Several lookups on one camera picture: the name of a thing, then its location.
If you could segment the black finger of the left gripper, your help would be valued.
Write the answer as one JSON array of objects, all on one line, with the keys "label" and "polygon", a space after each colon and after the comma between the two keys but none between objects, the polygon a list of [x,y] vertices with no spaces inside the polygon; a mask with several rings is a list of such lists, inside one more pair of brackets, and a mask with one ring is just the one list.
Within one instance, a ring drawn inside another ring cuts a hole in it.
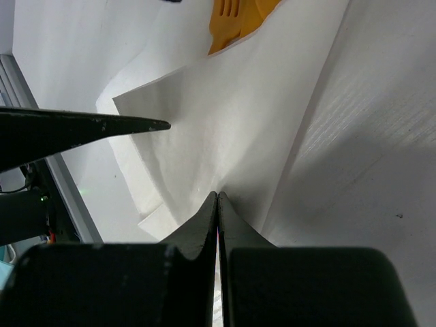
[{"label": "black finger of the left gripper", "polygon": [[1,171],[113,136],[168,130],[167,121],[64,110],[1,108]]}]

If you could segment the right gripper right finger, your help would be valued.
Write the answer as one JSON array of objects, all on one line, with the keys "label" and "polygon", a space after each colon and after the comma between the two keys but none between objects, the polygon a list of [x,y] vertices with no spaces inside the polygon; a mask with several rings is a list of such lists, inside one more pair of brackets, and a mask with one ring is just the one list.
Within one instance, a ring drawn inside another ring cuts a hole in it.
[{"label": "right gripper right finger", "polygon": [[390,260],[367,247],[277,247],[217,205],[226,326],[415,326]]}]

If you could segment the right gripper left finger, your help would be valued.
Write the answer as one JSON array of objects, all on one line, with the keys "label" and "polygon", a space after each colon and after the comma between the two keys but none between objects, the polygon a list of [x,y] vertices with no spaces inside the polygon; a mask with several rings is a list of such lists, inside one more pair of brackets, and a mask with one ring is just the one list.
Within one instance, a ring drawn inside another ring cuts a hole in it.
[{"label": "right gripper left finger", "polygon": [[1,294],[2,326],[210,326],[218,196],[159,243],[38,245]]}]

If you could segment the orange plastic fork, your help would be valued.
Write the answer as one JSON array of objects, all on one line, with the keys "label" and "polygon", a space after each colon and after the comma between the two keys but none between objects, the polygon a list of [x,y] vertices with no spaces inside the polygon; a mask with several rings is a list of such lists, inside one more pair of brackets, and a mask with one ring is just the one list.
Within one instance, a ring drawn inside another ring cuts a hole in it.
[{"label": "orange plastic fork", "polygon": [[255,1],[214,0],[209,22],[213,40],[208,55],[215,54],[233,41],[253,33],[263,21]]}]

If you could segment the orange plastic spoon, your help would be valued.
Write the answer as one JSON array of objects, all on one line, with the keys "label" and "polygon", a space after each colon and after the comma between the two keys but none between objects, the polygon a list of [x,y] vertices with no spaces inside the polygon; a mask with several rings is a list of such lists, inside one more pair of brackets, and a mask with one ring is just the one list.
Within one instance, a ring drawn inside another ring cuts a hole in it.
[{"label": "orange plastic spoon", "polygon": [[277,7],[280,2],[281,0],[255,0],[262,20],[266,20],[268,15]]}]

